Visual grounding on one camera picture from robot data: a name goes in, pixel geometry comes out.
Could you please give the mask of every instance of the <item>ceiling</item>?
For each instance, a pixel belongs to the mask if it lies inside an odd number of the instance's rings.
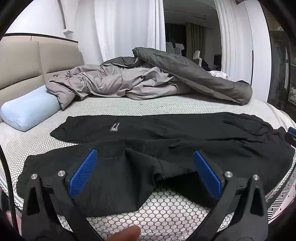
[[[163,0],[165,22],[195,23],[208,28],[219,25],[214,0]]]

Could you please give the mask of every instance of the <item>black sweatpants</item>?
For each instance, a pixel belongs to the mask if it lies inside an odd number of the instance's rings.
[[[51,135],[81,144],[28,156],[17,193],[24,197],[32,173],[47,177],[66,170],[69,180],[91,149],[98,151],[97,166],[74,198],[88,217],[138,210],[157,182],[179,175],[184,177],[177,188],[182,195],[207,195],[198,188],[200,180],[193,165],[197,150],[224,172],[245,178],[258,174],[268,193],[292,164],[294,149],[284,134],[284,128],[274,130],[246,114],[68,117]]]

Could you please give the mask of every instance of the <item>metal screw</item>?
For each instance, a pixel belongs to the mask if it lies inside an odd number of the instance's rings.
[[[232,176],[233,176],[233,174],[232,174],[232,172],[230,172],[230,171],[227,171],[227,172],[225,172],[225,176],[227,176],[227,177],[232,177]]]
[[[253,175],[253,178],[254,178],[256,181],[259,180],[259,176],[258,176],[257,174],[254,174],[254,175]]]
[[[38,177],[36,173],[32,174],[31,179],[35,180]]]
[[[64,175],[66,174],[66,172],[65,171],[59,171],[58,173],[57,173],[57,175],[59,176],[59,177],[63,177]]]

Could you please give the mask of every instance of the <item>light blue pillow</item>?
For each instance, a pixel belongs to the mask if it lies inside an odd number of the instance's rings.
[[[57,97],[50,94],[45,85],[4,103],[0,116],[4,122],[20,131],[38,125],[60,109]]]

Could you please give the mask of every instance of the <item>mattress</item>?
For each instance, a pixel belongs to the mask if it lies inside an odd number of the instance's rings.
[[[39,125],[21,132],[5,123],[0,124],[0,143],[7,158],[16,186],[24,161],[28,155],[42,154],[52,149],[77,145],[66,143],[51,137],[50,132],[66,121],[68,116],[79,115],[158,115],[158,114],[201,114],[231,112],[256,115],[270,123],[273,128],[280,126],[286,130],[296,128],[295,122],[284,112],[268,103],[252,98],[244,106],[218,101],[199,94],[165,96],[137,101],[126,97],[103,98],[89,97],[83,101],[72,102],[65,110],[60,110]],[[272,222],[295,196],[296,171],[295,159],[291,169],[281,182],[266,195],[268,219]],[[6,180],[0,166],[0,185],[7,192]],[[23,199],[15,192],[15,203],[22,209]],[[165,186],[158,186],[142,207],[135,212],[122,213],[106,217],[88,217],[92,227],[105,239],[131,225],[141,228],[141,240],[184,240],[201,224],[209,209],[191,202],[186,197]],[[228,226],[233,214],[228,214],[219,230]],[[66,219],[59,216],[62,226],[70,229]]]

